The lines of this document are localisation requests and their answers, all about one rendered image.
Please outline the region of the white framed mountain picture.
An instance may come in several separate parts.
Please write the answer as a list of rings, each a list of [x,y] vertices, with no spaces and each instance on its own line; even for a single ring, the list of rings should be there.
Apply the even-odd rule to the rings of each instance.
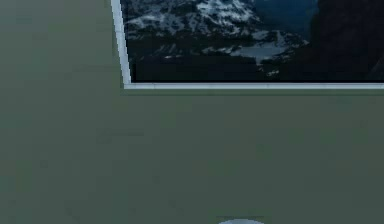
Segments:
[[[384,0],[110,0],[125,90],[384,89]]]

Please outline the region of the pale blue round object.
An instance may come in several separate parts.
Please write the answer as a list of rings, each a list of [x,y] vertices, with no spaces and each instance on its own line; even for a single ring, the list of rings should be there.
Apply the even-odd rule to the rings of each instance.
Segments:
[[[235,218],[235,219],[221,221],[218,224],[264,224],[264,223],[257,220],[253,220],[253,219]]]

